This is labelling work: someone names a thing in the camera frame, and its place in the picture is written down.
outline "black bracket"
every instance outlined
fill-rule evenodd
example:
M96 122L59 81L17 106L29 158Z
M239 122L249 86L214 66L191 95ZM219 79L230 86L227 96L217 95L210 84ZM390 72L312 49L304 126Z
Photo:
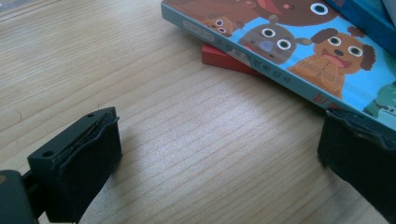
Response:
M396 132L342 109L327 111L318 155L389 223L396 223Z
M31 170L0 171L0 223L79 222L121 158L116 109L88 114L28 157Z

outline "cartoon dog illustration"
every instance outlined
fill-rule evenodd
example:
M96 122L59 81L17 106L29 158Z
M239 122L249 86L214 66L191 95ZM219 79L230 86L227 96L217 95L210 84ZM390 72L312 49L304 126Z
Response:
M166 5L197 21L210 19L211 14L226 17L233 29L259 17L269 20L277 15L277 23L308 26L326 23L337 17L337 12L319 0L164 0Z
M201 23L221 35L230 37L233 34L233 23L227 17L214 15L211 16L211 19L201 21Z
M269 20L270 23L249 30L238 43L276 64L287 61L297 44L312 43L307 38L295 38L289 30L276 24L276 15L272 15Z
M338 33L333 28L319 31L311 38L315 54L288 70L342 99L345 75L361 69L370 71L375 63L373 47L355 37L364 37L364 34L356 27L349 27L348 31L351 35Z

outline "book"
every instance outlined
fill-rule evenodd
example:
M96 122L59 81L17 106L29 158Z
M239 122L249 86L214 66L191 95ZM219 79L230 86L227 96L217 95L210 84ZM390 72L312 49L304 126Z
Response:
M324 1L163 0L162 14L315 105L396 130L396 59Z
M382 0L382 2L393 21L393 25L396 25L396 2L394 0Z
M347 20L396 57L396 28L380 0L325 0Z
M230 55L208 44L203 44L201 47L201 60L202 63L230 69L240 73L246 73L255 76L260 75L258 71L252 69L247 64L239 62Z

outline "wood grain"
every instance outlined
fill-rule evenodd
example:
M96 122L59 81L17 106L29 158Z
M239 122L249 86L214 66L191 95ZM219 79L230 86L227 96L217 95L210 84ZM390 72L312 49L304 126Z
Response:
M81 223L385 223L318 162L321 109L202 64L160 3L52 1L0 22L0 169L26 172L114 105L123 158Z

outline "white cartoon eye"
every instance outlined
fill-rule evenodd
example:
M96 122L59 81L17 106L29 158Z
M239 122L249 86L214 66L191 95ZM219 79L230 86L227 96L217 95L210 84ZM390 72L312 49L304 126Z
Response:
M276 44L280 49L290 49L291 48L291 43L289 42L289 40L280 39L276 42Z
M340 46L341 45L341 39L338 38L338 37L335 37L335 36L329 38L328 41L329 41L329 43L331 45L334 45L334 46Z
M222 20L216 20L216 25L217 26L222 26L224 22Z
M355 57L360 57L361 55L363 55L363 50L355 46L350 46L349 48L347 48L347 51L349 51L349 53Z
M218 29L220 33L226 33L227 31L224 28L219 28Z
M323 16L329 13L329 9L321 3L312 4L311 11L313 11L315 14L318 14L319 16Z
M266 37L274 37L276 32L273 29L265 28L262 30L262 34Z

